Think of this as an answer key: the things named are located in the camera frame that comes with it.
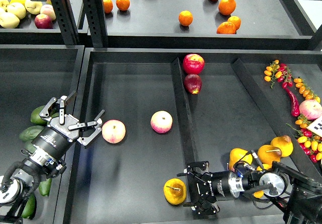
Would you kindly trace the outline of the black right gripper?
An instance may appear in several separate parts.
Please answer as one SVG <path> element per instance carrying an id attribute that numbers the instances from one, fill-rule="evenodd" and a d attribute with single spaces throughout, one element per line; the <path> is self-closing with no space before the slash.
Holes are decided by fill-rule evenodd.
<path id="1" fill-rule="evenodd" d="M 211 173 L 208 161 L 187 164 L 177 177 L 187 176 L 191 202 L 184 207 L 191 208 L 198 215 L 216 215 L 220 212 L 217 201 L 234 200 L 235 192 L 230 181 L 235 178 L 231 171 Z"/>

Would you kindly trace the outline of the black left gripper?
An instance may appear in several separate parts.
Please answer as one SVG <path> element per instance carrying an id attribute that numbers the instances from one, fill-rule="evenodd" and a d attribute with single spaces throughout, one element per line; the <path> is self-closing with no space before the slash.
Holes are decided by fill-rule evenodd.
<path id="1" fill-rule="evenodd" d="M 73 142 L 78 141 L 84 148 L 88 148 L 102 132 L 102 110 L 93 121 L 80 123 L 78 119 L 70 114 L 65 115 L 67 105 L 76 97 L 76 91 L 68 96 L 61 96 L 59 99 L 52 97 L 40 111 L 42 120 L 50 121 L 50 127 L 46 126 L 32 141 L 32 144 L 43 149 L 51 157 L 59 160 L 70 148 Z M 56 109 L 58 117 L 51 117 L 51 112 Z M 80 132 L 94 129 L 95 131 L 83 137 Z"/>

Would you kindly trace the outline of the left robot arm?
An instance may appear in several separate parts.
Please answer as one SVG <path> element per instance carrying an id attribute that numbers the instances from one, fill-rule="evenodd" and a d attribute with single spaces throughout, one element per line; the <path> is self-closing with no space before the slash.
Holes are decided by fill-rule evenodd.
<path id="1" fill-rule="evenodd" d="M 53 97 L 38 113 L 46 126 L 32 140 L 33 151 L 22 150 L 26 158 L 14 162 L 1 176 L 1 206 L 8 206 L 1 223 L 23 223 L 23 211 L 41 182 L 55 178 L 66 170 L 62 157 L 75 143 L 88 148 L 102 132 L 102 110 L 93 121 L 80 122 L 66 113 L 76 92 Z"/>

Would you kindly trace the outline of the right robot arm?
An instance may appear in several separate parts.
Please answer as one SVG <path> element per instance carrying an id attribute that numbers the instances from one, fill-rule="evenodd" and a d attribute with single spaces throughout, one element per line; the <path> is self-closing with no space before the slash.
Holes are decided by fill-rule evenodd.
<path id="1" fill-rule="evenodd" d="M 240 157 L 232 170 L 209 172 L 209 162 L 191 162 L 178 176 L 186 176 L 190 201 L 184 203 L 198 215 L 215 215 L 219 201 L 239 196 L 253 203 L 271 203 L 283 212 L 285 223 L 321 223 L 321 183 L 287 165 L 273 161 L 265 169 L 254 151 L 249 151 L 260 170 Z"/>

